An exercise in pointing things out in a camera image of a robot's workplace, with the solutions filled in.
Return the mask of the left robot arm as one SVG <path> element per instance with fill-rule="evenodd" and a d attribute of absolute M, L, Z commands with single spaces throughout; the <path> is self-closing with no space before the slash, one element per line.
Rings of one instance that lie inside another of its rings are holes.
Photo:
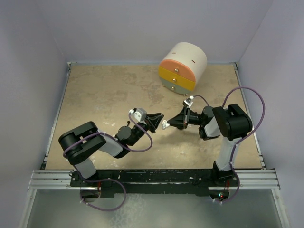
<path fill-rule="evenodd" d="M 134 108 L 128 117 L 127 125 L 120 127 L 114 136 L 100 131 L 94 122 L 89 121 L 59 137 L 63 157 L 75 168 L 86 186 L 93 186 L 98 180 L 97 169 L 90 159 L 96 151 L 120 159 L 130 152 L 140 153 L 152 148 L 150 133 L 156 132 L 164 115 L 148 114 L 142 108 Z"/>

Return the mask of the white earbud charging case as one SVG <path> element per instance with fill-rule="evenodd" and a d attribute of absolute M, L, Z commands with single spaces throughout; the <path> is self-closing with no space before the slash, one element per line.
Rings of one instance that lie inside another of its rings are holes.
<path fill-rule="evenodd" d="M 163 120 L 162 125 L 161 125 L 161 128 L 162 128 L 163 130 L 165 130 L 165 129 L 167 129 L 169 126 L 170 126 L 170 124 L 167 123 L 166 120 Z"/>

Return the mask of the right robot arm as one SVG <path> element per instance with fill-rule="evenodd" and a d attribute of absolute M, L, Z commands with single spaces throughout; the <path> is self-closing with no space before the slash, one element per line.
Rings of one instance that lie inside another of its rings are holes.
<path fill-rule="evenodd" d="M 199 136 L 204 141 L 222 137 L 220 154 L 206 180 L 222 186 L 233 177 L 233 164 L 238 149 L 237 142 L 244 139 L 252 131 L 253 125 L 249 116 L 238 104 L 230 104 L 227 108 L 205 106 L 200 114 L 185 106 L 175 117 L 164 120 L 161 128 L 175 127 L 184 130 L 188 125 L 197 125 Z"/>

